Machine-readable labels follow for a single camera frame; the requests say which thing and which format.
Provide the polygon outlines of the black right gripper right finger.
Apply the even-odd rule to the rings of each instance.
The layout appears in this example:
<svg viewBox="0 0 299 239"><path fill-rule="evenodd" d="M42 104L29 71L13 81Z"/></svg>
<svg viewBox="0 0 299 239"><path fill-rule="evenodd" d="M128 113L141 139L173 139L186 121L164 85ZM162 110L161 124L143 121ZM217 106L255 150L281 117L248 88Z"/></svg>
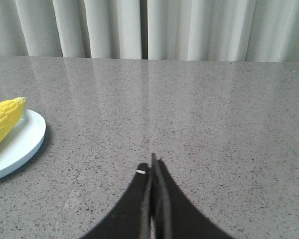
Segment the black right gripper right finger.
<svg viewBox="0 0 299 239"><path fill-rule="evenodd" d="M183 194L165 163L151 155L152 217L157 239L231 239Z"/></svg>

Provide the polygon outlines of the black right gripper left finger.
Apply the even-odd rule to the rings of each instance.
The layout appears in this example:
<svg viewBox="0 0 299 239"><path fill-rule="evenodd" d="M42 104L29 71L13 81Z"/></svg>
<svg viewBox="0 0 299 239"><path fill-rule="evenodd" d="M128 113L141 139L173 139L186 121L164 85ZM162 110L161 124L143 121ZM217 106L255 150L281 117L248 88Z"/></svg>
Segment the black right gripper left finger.
<svg viewBox="0 0 299 239"><path fill-rule="evenodd" d="M141 163L126 192L110 212L83 239L149 239L151 222L149 165Z"/></svg>

